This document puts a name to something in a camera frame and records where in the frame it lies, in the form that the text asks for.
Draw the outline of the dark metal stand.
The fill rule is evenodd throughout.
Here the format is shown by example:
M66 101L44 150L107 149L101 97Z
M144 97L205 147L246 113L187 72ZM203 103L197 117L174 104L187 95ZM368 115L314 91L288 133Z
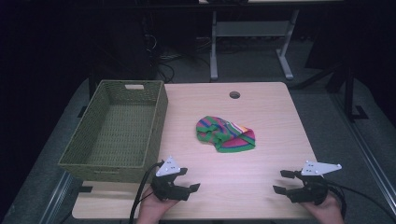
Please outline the dark metal stand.
M290 86L290 90L302 90L315 82L330 76L330 80L325 86L328 93L337 93L344 87L344 113L347 119L354 122L356 119L368 119L367 114L360 105L353 104L354 96L354 73L351 67L343 62L335 63L334 65L324 69L318 74L313 75L307 80Z

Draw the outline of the green woven basket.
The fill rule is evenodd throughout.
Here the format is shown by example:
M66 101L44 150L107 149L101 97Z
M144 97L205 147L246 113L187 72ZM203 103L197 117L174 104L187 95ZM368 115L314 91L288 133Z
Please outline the green woven basket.
M103 80L59 166L84 181L137 183L158 161L168 106L159 80Z

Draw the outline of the colourful striped cloth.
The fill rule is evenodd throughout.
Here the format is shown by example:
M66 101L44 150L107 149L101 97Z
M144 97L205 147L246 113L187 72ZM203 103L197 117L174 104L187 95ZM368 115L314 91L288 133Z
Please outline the colourful striped cloth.
M253 130L218 117L200 119L196 135L199 141L211 144L220 153L242 152L256 146Z

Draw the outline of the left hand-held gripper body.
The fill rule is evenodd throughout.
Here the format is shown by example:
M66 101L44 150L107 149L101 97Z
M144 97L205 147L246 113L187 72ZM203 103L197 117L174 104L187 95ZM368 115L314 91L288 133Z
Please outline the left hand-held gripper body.
M169 181L169 177L178 173L180 168L176 160L169 156L155 173L150 186L159 200L187 201L189 199L190 193L185 192L184 187L177 186L174 182Z

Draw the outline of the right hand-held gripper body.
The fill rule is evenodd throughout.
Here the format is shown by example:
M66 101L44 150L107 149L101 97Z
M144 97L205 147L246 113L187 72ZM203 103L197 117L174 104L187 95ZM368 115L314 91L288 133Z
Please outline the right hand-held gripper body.
M304 186L300 189L289 189L288 198L292 203L314 203L315 205L323 203L329 191L323 176L341 169L341 164L306 161L300 170L302 176L298 178Z

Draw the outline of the person's left hand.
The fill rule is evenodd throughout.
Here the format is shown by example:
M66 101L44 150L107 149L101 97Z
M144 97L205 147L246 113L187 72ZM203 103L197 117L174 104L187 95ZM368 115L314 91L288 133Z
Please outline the person's left hand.
M143 197L136 224L159 224L165 213L178 203L175 200L159 200L153 194L152 188L148 188Z

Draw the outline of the person's right hand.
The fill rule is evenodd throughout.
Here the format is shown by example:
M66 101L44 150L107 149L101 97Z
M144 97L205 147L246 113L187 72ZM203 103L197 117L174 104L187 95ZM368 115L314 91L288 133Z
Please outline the person's right hand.
M322 204L300 203L319 224L345 224L341 208L336 198L329 193Z

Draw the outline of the grey metal table frame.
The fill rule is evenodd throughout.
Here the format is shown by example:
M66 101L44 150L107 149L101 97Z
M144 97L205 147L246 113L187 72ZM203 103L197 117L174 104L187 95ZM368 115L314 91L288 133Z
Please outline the grey metal table frame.
M287 80L294 79L286 53L297 22L300 10L292 11L288 21L218 21L217 12L212 13L211 50L209 54L210 79L217 80L217 40L219 37L284 37L281 48L276 50L276 57Z

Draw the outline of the metal floor rail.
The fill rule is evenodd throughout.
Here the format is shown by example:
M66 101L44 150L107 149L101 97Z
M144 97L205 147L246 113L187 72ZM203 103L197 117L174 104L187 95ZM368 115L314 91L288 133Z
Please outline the metal floor rail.
M381 193L383 194L390 209L390 216L396 218L396 188L393 187L379 162L375 158L375 155L373 154L368 143L364 140L359 128L356 126L355 120L352 119L345 111L340 97L331 94L330 98L337 111L340 113L340 116L343 122L346 124L349 132L355 139L367 168L369 169L375 180L375 183L378 185Z
M60 180L55 186L53 192L50 195L49 203L47 204L43 215L39 220L39 224L52 224L61 208L64 197L70 187L73 177L63 172Z

